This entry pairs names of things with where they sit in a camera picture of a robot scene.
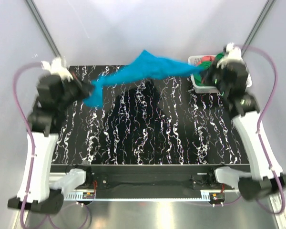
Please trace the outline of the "blue t shirt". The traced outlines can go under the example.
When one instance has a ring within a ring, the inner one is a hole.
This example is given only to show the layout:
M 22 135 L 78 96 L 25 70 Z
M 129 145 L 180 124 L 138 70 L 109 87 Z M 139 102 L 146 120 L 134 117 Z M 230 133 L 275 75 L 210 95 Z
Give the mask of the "blue t shirt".
M 116 73 L 102 75 L 92 81 L 94 91 L 84 100 L 84 104 L 88 107 L 103 107 L 103 87 L 134 83 L 145 79 L 162 80 L 169 76 L 187 77 L 203 70 L 201 66 L 156 57 L 144 50 L 131 64 L 124 66 Z

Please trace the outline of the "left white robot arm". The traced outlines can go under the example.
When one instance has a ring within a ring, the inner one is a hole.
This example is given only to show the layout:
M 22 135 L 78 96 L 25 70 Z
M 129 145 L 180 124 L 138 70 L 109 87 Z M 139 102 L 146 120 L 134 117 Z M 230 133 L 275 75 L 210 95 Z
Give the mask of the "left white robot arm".
M 39 79 L 37 96 L 27 122 L 28 150 L 22 184 L 16 196 L 10 198 L 8 208 L 30 210 L 41 214 L 57 214 L 64 198 L 78 187 L 93 185 L 89 165 L 76 165 L 63 177 L 49 184 L 51 160 L 57 144 L 66 110 L 78 100 L 88 98 L 94 86 L 58 75 Z

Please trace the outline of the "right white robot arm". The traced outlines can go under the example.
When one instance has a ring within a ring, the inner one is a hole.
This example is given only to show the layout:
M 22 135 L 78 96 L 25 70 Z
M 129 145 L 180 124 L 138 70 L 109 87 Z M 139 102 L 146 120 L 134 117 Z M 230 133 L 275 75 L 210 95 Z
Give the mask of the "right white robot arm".
M 214 86 L 220 93 L 229 118 L 236 128 L 248 157 L 250 172 L 221 166 L 207 177 L 207 184 L 218 189 L 223 184 L 235 187 L 245 200 L 261 199 L 286 188 L 286 173 L 278 164 L 265 135 L 260 107 L 255 96 L 246 90 L 249 72 L 242 61 L 229 61 L 219 66 L 217 61 L 203 72 L 204 83 Z

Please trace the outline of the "green t shirt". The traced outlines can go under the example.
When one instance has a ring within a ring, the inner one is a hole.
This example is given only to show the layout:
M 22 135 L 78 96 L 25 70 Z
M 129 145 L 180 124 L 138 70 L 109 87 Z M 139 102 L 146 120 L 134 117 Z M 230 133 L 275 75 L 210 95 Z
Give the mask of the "green t shirt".
M 224 55 L 225 55 L 224 52 L 220 52 L 219 54 L 214 56 L 215 57 L 214 61 L 218 61 L 218 60 L 222 59 L 224 57 Z M 195 73 L 193 75 L 196 85 L 204 86 L 204 80 L 202 79 L 202 76 L 203 76 L 204 72 L 211 66 L 211 64 L 212 64 L 212 62 L 203 62 L 202 64 L 198 65 L 199 67 L 201 67 L 203 69 L 203 71 L 200 73 Z

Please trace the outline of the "pink t shirt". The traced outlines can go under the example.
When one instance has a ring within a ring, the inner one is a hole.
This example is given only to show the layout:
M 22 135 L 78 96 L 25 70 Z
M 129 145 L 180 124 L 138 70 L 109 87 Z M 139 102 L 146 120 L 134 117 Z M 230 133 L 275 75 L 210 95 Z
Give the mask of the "pink t shirt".
M 208 55 L 208 56 L 203 56 L 201 60 L 198 62 L 198 65 L 202 64 L 203 62 L 213 62 L 215 60 L 214 56 Z

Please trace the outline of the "white plastic laundry basket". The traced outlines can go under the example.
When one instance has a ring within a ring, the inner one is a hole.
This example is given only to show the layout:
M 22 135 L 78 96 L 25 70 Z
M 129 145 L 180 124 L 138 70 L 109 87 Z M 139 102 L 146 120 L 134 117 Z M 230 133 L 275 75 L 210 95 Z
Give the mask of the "white plastic laundry basket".
M 188 58 L 188 63 L 191 64 L 191 65 L 198 65 L 198 63 L 202 60 L 203 58 L 203 55 L 193 55 L 193 56 L 190 56 Z M 194 75 L 191 74 L 190 76 L 190 79 L 192 81 L 192 84 L 194 86 L 194 90 L 197 94 L 206 94 L 206 93 L 209 93 L 209 94 L 213 94 L 213 93 L 218 93 L 218 90 L 214 87 L 214 86 L 199 86 L 195 79 L 194 79 Z M 252 78 L 250 75 L 248 75 L 248 79 L 247 79 L 247 82 L 246 82 L 246 87 L 247 88 L 250 88 L 252 86 Z

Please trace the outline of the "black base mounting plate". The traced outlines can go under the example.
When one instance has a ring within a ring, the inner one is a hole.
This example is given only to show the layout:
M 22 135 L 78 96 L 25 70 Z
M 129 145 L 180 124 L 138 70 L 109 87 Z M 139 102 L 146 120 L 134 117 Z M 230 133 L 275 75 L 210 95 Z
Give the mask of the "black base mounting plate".
M 98 199 L 198 198 L 213 165 L 91 165 Z

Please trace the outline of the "aluminium rail bar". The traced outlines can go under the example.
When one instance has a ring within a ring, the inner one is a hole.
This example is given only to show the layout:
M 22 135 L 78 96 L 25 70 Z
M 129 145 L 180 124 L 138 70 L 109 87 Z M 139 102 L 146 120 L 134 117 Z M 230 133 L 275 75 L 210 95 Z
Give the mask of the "aluminium rail bar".
M 206 186 L 204 189 L 220 189 L 231 188 L 238 190 L 243 198 L 254 199 L 264 195 L 271 195 L 278 191 L 277 181 L 272 178 L 264 178 L 262 180 L 254 180 L 249 173 L 234 170 L 229 167 L 221 167 L 218 170 L 210 171 L 205 177 L 194 181 L 196 186 Z M 79 188 L 88 189 L 97 185 L 97 181 L 93 178 L 92 171 L 84 171 L 79 168 L 71 169 L 67 174 L 60 174 L 58 179 L 50 182 L 46 178 L 40 182 L 41 189 L 60 190 L 63 194 Z

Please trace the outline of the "right aluminium frame post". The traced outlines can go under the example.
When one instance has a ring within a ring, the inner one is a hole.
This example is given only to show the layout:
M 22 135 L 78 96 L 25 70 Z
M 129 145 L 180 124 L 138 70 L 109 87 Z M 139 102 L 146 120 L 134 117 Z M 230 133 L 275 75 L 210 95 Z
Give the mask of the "right aluminium frame post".
M 251 44 L 251 42 L 253 41 L 254 37 L 258 33 L 259 29 L 261 28 L 263 22 L 267 18 L 269 12 L 271 11 L 271 9 L 275 3 L 276 3 L 276 0 L 267 0 L 266 1 L 265 5 L 263 6 L 259 16 L 257 17 L 257 19 L 253 25 L 248 37 L 246 38 L 246 40 L 244 42 L 244 46 L 248 46 Z

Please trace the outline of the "aluminium frame post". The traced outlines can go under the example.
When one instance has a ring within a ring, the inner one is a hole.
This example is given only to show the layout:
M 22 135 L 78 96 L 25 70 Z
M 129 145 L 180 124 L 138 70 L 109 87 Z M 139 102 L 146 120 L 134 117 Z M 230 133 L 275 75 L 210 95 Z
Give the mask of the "aluminium frame post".
M 33 0 L 24 0 L 24 2 L 26 3 L 26 5 L 28 6 L 32 16 L 34 17 L 41 33 L 43 34 L 49 48 L 51 49 L 52 53 L 58 57 L 61 55 L 61 53 L 59 52 L 57 45 L 54 42 L 54 39 L 52 38 L 42 16 L 41 13 L 39 12 L 35 2 Z
M 244 42 L 244 46 L 248 46 L 251 44 L 251 42 L 253 41 L 254 37 L 258 33 L 259 29 L 261 28 L 263 22 L 267 18 L 269 12 L 271 11 L 271 9 L 275 3 L 276 3 L 276 0 L 267 0 L 266 1 L 265 5 L 263 6 L 259 16 L 257 17 L 257 19 L 253 25 L 248 37 L 246 38 L 246 40 Z

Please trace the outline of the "left aluminium frame post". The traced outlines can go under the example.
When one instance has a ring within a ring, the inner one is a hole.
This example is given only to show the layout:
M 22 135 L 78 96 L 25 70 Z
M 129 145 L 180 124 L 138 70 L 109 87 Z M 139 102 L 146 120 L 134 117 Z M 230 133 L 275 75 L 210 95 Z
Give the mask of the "left aluminium frame post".
M 41 33 L 43 34 L 49 48 L 51 49 L 52 53 L 58 57 L 61 55 L 61 53 L 59 52 L 57 45 L 54 42 L 54 39 L 52 38 L 42 16 L 41 13 L 39 12 L 35 2 L 33 0 L 24 0 L 24 2 L 26 3 L 26 5 L 28 6 L 32 16 L 34 17 Z

